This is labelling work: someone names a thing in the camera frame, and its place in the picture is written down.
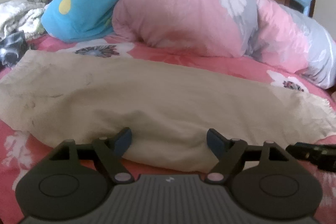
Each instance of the ribbed black surface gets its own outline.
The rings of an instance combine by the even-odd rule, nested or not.
[[[46,224],[27,218],[21,224]],[[198,175],[142,175],[119,185],[96,210],[64,224],[317,224],[313,219],[263,220],[238,207],[222,186],[203,183]]]

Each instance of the pink bedsheet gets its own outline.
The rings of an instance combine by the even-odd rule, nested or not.
[[[327,99],[336,109],[336,104],[326,91],[321,90],[300,78],[268,65],[254,61],[249,57],[224,58],[224,57],[198,57],[192,55],[170,55],[164,49],[150,48],[141,43],[130,43],[120,37],[105,37],[89,42],[65,44],[48,35],[34,40],[37,49],[43,51],[68,51],[78,54],[90,54],[100,57],[121,56],[177,64],[182,66],[206,69],[248,80],[267,83],[309,92]],[[5,69],[0,73],[0,78],[8,73]],[[336,136],[330,136],[319,143],[336,144]],[[18,181],[41,160],[51,148],[43,145],[27,132],[12,130],[0,121],[0,218],[4,224],[15,224],[23,218],[21,210],[15,199],[15,187]],[[123,160],[125,166],[137,177],[139,174],[176,173],[146,165],[135,164]],[[335,223],[336,219],[336,174],[321,172],[316,167],[303,164],[321,182],[324,196],[316,218],[322,224]]]

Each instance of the blue pillow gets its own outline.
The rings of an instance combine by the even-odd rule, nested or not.
[[[102,38],[111,32],[113,8],[118,0],[53,0],[42,25],[64,42]]]

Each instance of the white blanket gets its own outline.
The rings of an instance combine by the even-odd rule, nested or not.
[[[217,162],[215,128],[252,145],[314,143],[335,132],[326,100],[201,69],[165,63],[28,51],[0,80],[0,118],[56,146],[133,131],[125,157],[183,171]]]
[[[0,39],[24,31],[26,40],[45,32],[41,17],[46,0],[11,0],[0,4]]]

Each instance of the logo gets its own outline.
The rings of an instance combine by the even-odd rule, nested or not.
[[[170,182],[173,182],[174,180],[175,180],[175,179],[172,178],[172,177],[166,178],[166,181],[169,182],[169,183],[170,183]]]

